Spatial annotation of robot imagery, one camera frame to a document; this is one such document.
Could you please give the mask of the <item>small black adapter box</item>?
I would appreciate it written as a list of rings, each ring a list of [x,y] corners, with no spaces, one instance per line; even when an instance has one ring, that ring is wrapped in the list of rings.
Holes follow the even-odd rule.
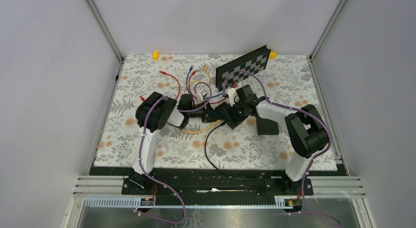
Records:
[[[215,108],[215,111],[221,116],[221,119],[231,128],[235,129],[239,126],[247,116],[242,115],[239,110],[230,104],[223,102]]]

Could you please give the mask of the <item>black network switch box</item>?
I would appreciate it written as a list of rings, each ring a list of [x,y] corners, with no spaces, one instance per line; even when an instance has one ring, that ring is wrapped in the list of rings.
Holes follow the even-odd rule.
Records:
[[[279,125],[276,121],[256,117],[257,135],[279,135]]]

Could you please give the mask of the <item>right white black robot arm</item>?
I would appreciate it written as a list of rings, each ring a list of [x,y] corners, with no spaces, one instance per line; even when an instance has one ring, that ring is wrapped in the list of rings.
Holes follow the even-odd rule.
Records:
[[[297,109],[272,102],[266,96],[257,97],[249,85],[227,90],[229,102],[218,105],[215,111],[234,129],[249,116],[256,118],[258,135],[279,135],[279,125],[285,125],[294,156],[285,169],[282,190],[289,195],[301,188],[303,177],[314,156],[330,143],[330,135],[316,107],[308,104]]]

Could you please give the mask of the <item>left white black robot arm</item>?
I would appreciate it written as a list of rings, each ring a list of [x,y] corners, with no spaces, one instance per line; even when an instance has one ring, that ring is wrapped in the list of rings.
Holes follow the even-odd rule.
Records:
[[[150,173],[154,167],[156,140],[166,124],[184,129],[190,118],[200,118],[203,123],[214,123],[221,119],[208,102],[195,104],[191,94],[183,94],[177,101],[158,92],[153,92],[143,100],[135,117],[141,139],[132,168],[141,175]]]

